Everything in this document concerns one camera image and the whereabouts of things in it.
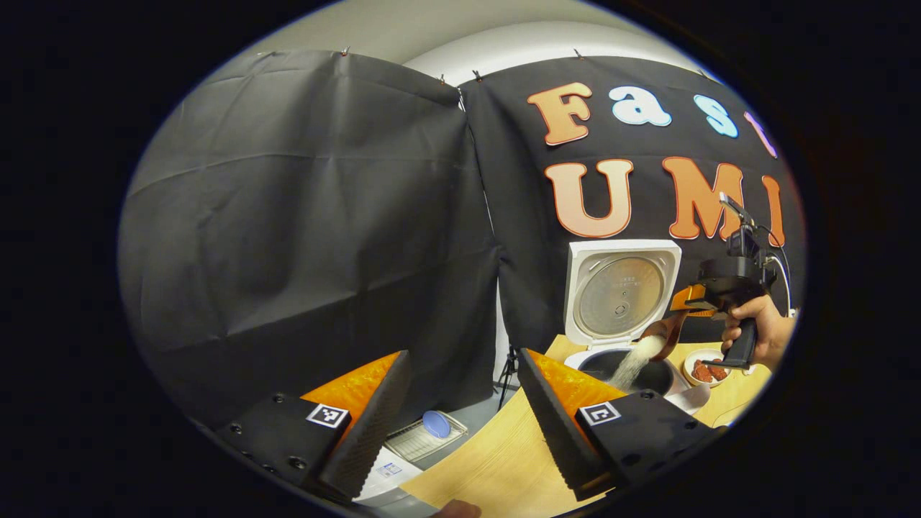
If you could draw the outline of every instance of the blue letter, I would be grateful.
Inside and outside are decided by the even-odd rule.
[[[702,95],[695,95],[694,103],[697,104],[697,108],[709,115],[706,121],[713,126],[713,129],[717,130],[717,133],[731,136],[732,138],[739,136],[739,129],[729,119],[729,114],[721,104]]]
[[[671,124],[671,115],[665,113],[656,96],[637,87],[618,87],[608,93],[617,102],[611,107],[614,116],[627,124],[652,123],[656,126]]]

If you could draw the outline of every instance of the human hand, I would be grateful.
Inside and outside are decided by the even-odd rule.
[[[480,518],[483,511],[466,501],[452,500],[430,518]]]
[[[732,347],[732,341],[741,336],[739,325],[746,318],[753,318],[758,329],[752,363],[761,363],[771,371],[775,370],[793,335],[796,320],[780,316],[770,295],[763,295],[745,302],[738,308],[731,308],[722,336],[723,354]]]

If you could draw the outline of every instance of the blue object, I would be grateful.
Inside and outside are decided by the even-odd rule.
[[[422,426],[426,427],[428,433],[439,439],[444,439],[451,433],[451,423],[438,412],[431,410],[422,415]]]

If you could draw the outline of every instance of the wooden table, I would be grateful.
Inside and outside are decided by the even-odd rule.
[[[716,344],[678,344],[669,360],[682,371],[685,357]],[[558,336],[546,356],[564,361],[584,351]],[[710,400],[694,414],[707,426],[735,418],[770,377],[759,365],[751,376],[734,371],[713,388]],[[460,448],[401,489],[440,509],[453,499],[474,503],[483,518],[549,518],[599,500],[576,501],[557,469],[523,390],[518,390],[488,423]]]

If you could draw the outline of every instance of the black handle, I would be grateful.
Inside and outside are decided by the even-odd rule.
[[[753,318],[746,318],[741,321],[739,328],[742,334],[732,341],[732,347],[726,351],[723,361],[712,362],[704,361],[706,365],[715,365],[727,369],[742,369],[747,371],[752,366],[754,358],[754,345],[758,342],[758,328],[755,326]]]

